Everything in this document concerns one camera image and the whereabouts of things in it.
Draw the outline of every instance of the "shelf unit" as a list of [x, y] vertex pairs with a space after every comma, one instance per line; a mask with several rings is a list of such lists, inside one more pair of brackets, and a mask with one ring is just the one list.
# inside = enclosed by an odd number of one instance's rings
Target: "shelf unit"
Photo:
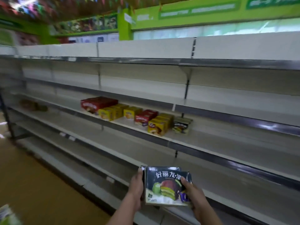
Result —
[[[296, 39], [294, 33], [285, 35]], [[0, 62], [5, 63], [0, 66], [0, 87], [8, 122], [12, 132], [19, 128], [35, 136], [17, 140], [26, 147], [40, 148], [42, 139], [53, 148], [48, 154], [53, 150], [84, 163], [121, 192], [140, 165], [181, 166], [191, 171], [220, 217], [226, 215], [224, 224], [297, 224], [299, 58], [294, 49], [274, 56], [283, 34], [268, 42], [270, 52], [259, 55], [253, 50], [244, 55], [237, 45], [243, 39], [257, 44], [266, 38], [240, 36], [225, 36], [232, 50], [226, 53], [225, 47], [218, 54], [213, 48], [222, 37], [0, 47]], [[241, 59], [235, 59], [236, 52]], [[250, 80], [243, 81], [244, 76]], [[266, 81], [270, 76], [272, 84]], [[169, 131], [157, 137], [123, 118], [103, 121], [79, 103], [99, 95], [184, 115], [194, 126], [186, 136]], [[45, 104], [49, 111], [25, 110], [18, 105], [20, 98]], [[95, 190], [95, 184], [91, 186], [89, 191]], [[142, 212], [147, 224], [161, 223], [152, 218], [152, 210]], [[197, 224], [186, 208], [160, 213]]]

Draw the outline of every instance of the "supermarket aisle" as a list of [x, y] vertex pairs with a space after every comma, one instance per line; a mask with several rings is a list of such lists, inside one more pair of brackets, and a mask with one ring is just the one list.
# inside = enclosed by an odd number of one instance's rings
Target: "supermarket aisle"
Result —
[[[0, 125], [0, 134], [5, 131], [6, 126]], [[0, 138], [0, 171], [0, 206], [9, 204], [23, 224], [101, 225], [110, 218], [34, 158], [3, 138]]]

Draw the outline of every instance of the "price label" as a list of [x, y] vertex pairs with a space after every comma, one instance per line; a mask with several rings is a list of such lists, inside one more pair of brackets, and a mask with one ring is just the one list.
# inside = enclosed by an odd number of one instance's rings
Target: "price label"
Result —
[[69, 136], [69, 140], [71, 140], [71, 141], [75, 141], [75, 140], [76, 140], [76, 138], [75, 138], [75, 137], [73, 137], [73, 136]]
[[69, 57], [68, 60], [69, 61], [76, 61], [76, 57]]
[[106, 180], [113, 183], [113, 184], [115, 183], [115, 180], [113, 178], [109, 177], [109, 176], [106, 177]]

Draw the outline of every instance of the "cake picture on package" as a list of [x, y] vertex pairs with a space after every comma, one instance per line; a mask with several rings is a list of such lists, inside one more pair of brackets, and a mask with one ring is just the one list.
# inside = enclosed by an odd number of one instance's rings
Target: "cake picture on package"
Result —
[[190, 205], [186, 188], [180, 178], [192, 183], [191, 174], [185, 171], [169, 170], [164, 167], [147, 167], [145, 203], [156, 205]]

